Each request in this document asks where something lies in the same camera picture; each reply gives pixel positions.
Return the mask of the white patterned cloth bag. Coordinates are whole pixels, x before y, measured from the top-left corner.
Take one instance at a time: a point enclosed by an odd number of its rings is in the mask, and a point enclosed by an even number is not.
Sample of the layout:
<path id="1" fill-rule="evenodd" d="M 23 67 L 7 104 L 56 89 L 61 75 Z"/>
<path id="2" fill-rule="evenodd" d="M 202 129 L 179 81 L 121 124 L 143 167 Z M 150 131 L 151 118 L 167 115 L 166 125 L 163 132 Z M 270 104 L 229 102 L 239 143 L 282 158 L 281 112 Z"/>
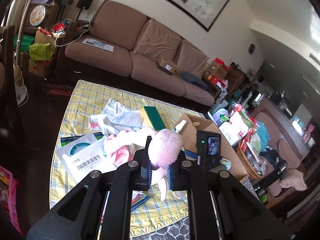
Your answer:
<path id="1" fill-rule="evenodd" d="M 89 116 L 90 129 L 104 135 L 118 135 L 120 131 L 136 131 L 144 126 L 140 111 L 133 111 L 110 98 L 100 114 Z"/>

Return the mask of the small cardboard parcel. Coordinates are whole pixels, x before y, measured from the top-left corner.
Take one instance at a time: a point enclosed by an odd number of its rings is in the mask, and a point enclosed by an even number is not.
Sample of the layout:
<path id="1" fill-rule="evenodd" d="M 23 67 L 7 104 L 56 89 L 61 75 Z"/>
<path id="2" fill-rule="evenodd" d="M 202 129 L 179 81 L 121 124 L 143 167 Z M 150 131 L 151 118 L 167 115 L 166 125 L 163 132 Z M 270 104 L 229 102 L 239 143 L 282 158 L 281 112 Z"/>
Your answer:
<path id="1" fill-rule="evenodd" d="M 163 71 L 169 75 L 172 75 L 177 69 L 177 65 L 173 61 L 171 61 L 163 56 L 160 56 L 158 58 L 157 67 L 158 67 L 158 69 L 160 69 L 161 71 Z"/>

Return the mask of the brown cardboard box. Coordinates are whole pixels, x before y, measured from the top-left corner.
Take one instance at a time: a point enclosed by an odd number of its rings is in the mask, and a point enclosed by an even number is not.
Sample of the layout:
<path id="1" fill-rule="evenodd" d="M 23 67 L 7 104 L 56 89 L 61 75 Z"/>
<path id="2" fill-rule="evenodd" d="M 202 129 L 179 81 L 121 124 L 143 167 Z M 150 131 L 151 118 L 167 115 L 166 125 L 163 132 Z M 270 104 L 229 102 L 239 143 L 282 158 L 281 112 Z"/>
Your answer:
<path id="1" fill-rule="evenodd" d="M 204 168 L 220 165 L 222 158 L 231 162 L 228 170 L 237 180 L 248 177 L 238 155 L 219 128 L 211 120 L 184 113 L 176 124 L 185 121 L 180 135 L 183 138 L 183 147 L 201 157 Z"/>

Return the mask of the wicker basket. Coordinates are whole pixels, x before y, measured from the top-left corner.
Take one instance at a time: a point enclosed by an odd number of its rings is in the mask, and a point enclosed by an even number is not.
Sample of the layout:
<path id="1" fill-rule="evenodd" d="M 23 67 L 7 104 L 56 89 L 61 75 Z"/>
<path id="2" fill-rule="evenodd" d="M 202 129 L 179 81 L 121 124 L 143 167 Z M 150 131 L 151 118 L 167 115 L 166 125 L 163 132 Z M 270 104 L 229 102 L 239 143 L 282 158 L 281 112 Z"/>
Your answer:
<path id="1" fill-rule="evenodd" d="M 236 147 L 236 154 L 238 155 L 242 165 L 246 169 L 249 178 L 251 179 L 263 179 L 264 176 L 259 175 L 258 172 L 253 168 L 253 166 L 249 163 L 248 158 L 245 156 L 244 151 L 240 147 L 241 142 L 238 142 Z"/>

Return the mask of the black speaker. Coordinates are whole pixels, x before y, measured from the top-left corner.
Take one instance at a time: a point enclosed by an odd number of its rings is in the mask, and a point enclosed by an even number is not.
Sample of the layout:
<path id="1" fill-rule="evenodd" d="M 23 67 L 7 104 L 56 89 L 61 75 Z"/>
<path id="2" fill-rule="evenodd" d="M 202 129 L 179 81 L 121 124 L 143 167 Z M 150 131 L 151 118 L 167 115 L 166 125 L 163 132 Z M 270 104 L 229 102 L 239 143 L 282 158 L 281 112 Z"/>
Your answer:
<path id="1" fill-rule="evenodd" d="M 88 10 L 93 0 L 79 0 L 76 7 L 81 10 Z"/>

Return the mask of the paper sheet on sofa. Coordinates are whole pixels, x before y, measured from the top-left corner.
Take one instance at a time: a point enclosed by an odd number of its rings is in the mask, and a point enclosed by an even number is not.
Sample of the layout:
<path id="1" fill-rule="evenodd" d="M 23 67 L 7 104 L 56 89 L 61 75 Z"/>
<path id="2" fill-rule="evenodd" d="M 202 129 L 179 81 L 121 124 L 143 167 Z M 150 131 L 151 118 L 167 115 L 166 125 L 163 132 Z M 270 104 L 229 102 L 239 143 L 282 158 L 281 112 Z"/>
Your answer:
<path id="1" fill-rule="evenodd" d="M 86 38 L 82 41 L 83 44 L 95 47 L 95 48 L 99 48 L 105 51 L 109 51 L 109 52 L 114 52 L 114 46 L 109 45 L 109 44 L 105 44 L 103 42 L 100 42 L 98 40 L 94 40 L 91 38 Z"/>

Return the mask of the white tissue box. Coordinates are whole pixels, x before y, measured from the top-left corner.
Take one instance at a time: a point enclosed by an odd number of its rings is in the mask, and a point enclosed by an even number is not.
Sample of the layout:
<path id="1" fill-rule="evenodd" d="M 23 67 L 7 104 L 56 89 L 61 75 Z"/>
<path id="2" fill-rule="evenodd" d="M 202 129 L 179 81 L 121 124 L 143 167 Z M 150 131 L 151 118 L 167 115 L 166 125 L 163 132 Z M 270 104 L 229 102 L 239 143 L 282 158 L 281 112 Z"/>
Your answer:
<path id="1" fill-rule="evenodd" d="M 219 130 L 231 146 L 236 145 L 241 139 L 237 128 L 234 128 L 233 125 L 229 122 L 224 122 L 223 124 L 221 124 Z"/>

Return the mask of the yellow green sponge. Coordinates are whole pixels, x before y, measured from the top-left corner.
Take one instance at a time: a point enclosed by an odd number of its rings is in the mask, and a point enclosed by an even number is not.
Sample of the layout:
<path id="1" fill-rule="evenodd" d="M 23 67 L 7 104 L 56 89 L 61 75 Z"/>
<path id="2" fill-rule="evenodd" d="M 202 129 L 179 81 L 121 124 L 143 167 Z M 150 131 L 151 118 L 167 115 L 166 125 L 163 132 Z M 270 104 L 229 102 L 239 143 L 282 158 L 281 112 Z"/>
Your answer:
<path id="1" fill-rule="evenodd" d="M 156 107 L 144 106 L 143 110 L 143 116 L 147 126 L 152 127 L 156 131 L 166 128 Z"/>

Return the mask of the round cookie tin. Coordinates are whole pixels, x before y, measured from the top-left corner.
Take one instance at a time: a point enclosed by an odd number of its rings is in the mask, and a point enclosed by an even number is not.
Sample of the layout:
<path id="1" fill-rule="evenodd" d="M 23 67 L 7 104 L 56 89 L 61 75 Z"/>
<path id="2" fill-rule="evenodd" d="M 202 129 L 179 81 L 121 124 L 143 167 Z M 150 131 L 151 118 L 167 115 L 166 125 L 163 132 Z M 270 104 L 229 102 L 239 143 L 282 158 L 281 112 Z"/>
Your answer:
<path id="1" fill-rule="evenodd" d="M 32 9 L 29 15 L 31 26 L 39 26 L 47 16 L 47 8 L 44 5 L 37 5 Z"/>

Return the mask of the purple storage tub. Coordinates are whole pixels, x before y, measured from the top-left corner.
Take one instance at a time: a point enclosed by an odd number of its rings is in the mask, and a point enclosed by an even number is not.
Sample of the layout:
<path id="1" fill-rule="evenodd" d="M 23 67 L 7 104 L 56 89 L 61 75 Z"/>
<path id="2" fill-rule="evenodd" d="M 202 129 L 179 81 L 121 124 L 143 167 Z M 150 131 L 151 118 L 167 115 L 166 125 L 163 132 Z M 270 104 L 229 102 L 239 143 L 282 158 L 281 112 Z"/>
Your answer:
<path id="1" fill-rule="evenodd" d="M 227 110 L 224 108 L 217 110 L 213 114 L 213 120 L 218 127 L 220 127 L 224 122 L 229 121 L 229 114 L 228 114 Z"/>

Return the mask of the white wet wipes pouch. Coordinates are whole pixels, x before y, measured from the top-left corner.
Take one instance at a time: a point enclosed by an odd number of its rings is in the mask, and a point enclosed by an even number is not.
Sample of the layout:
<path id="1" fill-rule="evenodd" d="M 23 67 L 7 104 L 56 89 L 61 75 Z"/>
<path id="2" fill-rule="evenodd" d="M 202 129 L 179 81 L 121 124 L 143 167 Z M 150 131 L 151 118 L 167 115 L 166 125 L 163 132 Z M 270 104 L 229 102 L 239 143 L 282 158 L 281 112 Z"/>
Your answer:
<path id="1" fill-rule="evenodd" d="M 57 156 L 76 183 L 94 170 L 101 173 L 116 170 L 116 165 L 105 155 L 104 138 L 97 139 L 93 133 L 81 136 L 57 149 Z"/>

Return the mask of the yellow plaid table cloth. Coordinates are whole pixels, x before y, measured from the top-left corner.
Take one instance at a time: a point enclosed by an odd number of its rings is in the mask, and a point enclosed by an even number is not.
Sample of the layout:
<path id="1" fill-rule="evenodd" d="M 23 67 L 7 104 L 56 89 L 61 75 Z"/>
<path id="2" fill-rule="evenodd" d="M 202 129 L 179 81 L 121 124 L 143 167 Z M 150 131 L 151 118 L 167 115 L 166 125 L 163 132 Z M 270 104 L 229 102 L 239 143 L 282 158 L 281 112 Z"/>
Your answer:
<path id="1" fill-rule="evenodd" d="M 163 101 L 80 80 L 71 94 L 55 147 L 60 148 L 61 138 L 89 133 L 91 131 L 88 127 L 89 116 L 101 113 L 109 99 L 114 99 L 131 110 L 155 106 L 167 128 L 174 128 L 184 113 L 202 116 L 196 111 Z M 53 207 L 58 203 L 75 185 L 57 154 L 54 154 L 50 171 L 49 206 Z M 183 222 L 188 216 L 188 203 L 185 197 L 177 198 L 173 192 L 168 192 L 165 201 L 162 202 L 156 185 L 151 187 L 148 195 L 150 199 L 131 213 L 130 237 L 143 236 L 175 223 L 184 227 L 183 234 L 188 233 Z"/>

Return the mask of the brown fabric sofa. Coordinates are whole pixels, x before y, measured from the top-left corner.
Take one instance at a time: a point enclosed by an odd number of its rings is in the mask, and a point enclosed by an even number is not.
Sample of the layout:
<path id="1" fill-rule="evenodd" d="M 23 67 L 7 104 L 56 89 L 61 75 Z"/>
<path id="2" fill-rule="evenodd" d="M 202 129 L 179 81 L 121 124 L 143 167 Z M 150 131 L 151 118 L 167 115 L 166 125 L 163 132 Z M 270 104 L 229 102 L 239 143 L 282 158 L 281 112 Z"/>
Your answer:
<path id="1" fill-rule="evenodd" d="M 83 44 L 86 38 L 112 45 L 114 52 Z M 158 69 L 160 56 L 177 65 L 172 75 Z M 182 72 L 190 72 L 201 79 L 208 59 L 199 48 L 154 18 L 127 5 L 105 0 L 93 16 L 89 31 L 59 53 L 58 77 L 65 81 L 72 71 L 100 80 L 119 76 L 131 85 L 142 83 L 211 106 L 215 99 L 207 90 L 181 78 Z"/>

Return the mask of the lime green bag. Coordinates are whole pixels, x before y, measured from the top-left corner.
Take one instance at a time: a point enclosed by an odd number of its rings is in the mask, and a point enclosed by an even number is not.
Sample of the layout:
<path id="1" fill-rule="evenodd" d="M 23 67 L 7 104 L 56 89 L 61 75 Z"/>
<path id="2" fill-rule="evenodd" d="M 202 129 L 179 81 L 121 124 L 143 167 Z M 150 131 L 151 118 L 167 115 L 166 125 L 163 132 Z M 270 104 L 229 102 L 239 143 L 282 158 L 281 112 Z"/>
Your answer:
<path id="1" fill-rule="evenodd" d="M 56 48 L 50 43 L 34 43 L 28 51 L 31 61 L 51 61 Z"/>

